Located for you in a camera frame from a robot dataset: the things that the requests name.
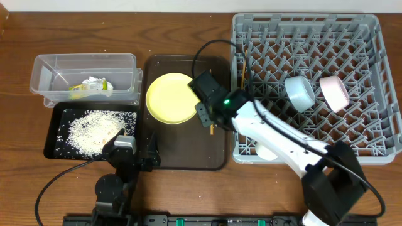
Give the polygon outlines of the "wooden chopstick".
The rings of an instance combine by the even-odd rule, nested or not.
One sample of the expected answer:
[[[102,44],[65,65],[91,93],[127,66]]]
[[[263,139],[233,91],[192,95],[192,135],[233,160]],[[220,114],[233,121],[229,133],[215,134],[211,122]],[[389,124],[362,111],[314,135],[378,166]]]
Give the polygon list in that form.
[[[214,125],[213,124],[210,125],[210,135],[211,136],[214,135]]]
[[[246,75],[246,69],[247,69],[247,50],[245,50],[245,57],[243,60],[243,65],[242,65],[242,77],[241,77],[241,89],[244,90],[244,81],[245,81],[245,75]]]

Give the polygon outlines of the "yellow plate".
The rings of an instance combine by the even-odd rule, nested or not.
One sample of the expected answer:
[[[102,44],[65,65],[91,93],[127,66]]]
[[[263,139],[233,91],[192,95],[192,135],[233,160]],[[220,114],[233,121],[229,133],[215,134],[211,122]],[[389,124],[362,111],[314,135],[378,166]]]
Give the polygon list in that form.
[[[149,113],[165,124],[181,124],[191,119],[200,102],[188,86],[192,80],[183,73],[167,73],[154,80],[146,92]]]

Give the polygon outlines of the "rice pile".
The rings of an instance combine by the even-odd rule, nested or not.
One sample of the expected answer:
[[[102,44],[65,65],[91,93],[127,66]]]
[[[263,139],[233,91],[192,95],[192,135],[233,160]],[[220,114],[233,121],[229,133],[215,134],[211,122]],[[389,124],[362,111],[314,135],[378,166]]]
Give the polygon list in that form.
[[[55,157],[96,157],[121,129],[124,129],[125,135],[133,136],[136,119],[136,112],[67,109],[63,111],[57,129]]]

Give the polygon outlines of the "white cup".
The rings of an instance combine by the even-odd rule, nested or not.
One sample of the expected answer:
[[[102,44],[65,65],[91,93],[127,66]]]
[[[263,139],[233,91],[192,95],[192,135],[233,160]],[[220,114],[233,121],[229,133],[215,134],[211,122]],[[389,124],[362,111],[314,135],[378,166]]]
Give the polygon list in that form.
[[[266,161],[273,161],[273,160],[276,160],[278,158],[277,155],[275,155],[275,153],[270,151],[268,148],[263,146],[261,143],[257,143],[257,145],[255,147],[255,150],[256,150],[256,154],[261,159],[264,159]]]

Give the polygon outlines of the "white tissue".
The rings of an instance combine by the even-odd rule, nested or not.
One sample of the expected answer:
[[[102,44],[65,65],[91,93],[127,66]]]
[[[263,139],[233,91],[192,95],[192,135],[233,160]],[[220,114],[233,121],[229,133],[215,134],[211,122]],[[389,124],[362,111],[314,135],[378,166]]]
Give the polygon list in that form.
[[[111,96],[114,87],[105,78],[89,77],[81,84],[81,90],[83,91],[99,91],[102,95]]]

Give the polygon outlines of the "green snack wrapper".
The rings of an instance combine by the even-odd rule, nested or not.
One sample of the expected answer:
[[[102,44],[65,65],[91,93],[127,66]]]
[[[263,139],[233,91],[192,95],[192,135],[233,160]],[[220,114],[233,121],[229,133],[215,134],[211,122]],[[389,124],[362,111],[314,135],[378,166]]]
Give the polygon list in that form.
[[[107,81],[105,80],[96,80],[96,81],[89,81],[86,83],[82,83],[80,85],[76,85],[69,88],[69,91],[72,93],[70,94],[70,98],[72,100],[81,99],[90,94],[87,91],[105,91],[107,90]]]

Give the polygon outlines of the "blue bowl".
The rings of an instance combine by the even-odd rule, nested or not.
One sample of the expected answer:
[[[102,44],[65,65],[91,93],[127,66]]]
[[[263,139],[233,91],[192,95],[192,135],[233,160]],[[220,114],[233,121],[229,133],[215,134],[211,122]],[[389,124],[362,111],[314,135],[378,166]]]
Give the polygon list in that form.
[[[286,93],[294,108],[303,113],[315,104],[315,95],[310,82],[302,76],[285,80]]]

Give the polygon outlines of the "pink bowl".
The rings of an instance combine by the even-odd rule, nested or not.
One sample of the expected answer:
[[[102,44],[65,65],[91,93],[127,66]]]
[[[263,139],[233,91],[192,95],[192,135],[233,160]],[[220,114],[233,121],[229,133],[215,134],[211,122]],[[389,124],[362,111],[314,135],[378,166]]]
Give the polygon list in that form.
[[[338,76],[321,78],[319,84],[325,100],[335,113],[338,113],[349,105],[349,95],[345,85]]]

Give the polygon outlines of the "grey dishwasher rack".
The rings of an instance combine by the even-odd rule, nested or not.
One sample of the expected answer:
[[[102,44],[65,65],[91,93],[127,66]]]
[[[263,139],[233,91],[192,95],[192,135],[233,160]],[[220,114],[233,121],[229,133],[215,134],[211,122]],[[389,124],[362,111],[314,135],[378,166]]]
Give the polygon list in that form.
[[[254,96],[302,133],[349,144],[363,165],[391,163],[401,152],[401,111],[378,18],[372,14],[237,14],[232,38],[231,89],[241,88],[242,65],[253,75]],[[349,95],[335,113],[319,80],[338,76]],[[302,76],[315,104],[298,112],[285,80]]]

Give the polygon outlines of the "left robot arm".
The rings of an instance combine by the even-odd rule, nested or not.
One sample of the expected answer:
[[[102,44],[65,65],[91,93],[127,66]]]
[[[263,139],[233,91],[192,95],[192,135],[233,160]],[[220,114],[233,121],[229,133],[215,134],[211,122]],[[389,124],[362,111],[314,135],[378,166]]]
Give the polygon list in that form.
[[[131,211],[131,200],[139,173],[152,171],[161,163],[156,134],[146,146],[147,156],[142,158],[133,136],[126,136],[121,129],[103,149],[103,158],[116,169],[113,174],[100,177],[95,184],[97,200],[92,211],[91,225],[141,225],[141,217]]]

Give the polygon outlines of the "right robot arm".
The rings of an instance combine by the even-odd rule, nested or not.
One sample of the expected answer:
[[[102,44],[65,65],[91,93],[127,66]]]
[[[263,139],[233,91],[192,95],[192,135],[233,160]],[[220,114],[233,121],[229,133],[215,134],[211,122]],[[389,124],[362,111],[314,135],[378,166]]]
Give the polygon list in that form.
[[[352,148],[308,137],[274,116],[243,90],[193,89],[214,124],[255,140],[301,179],[304,225],[338,225],[370,188]]]

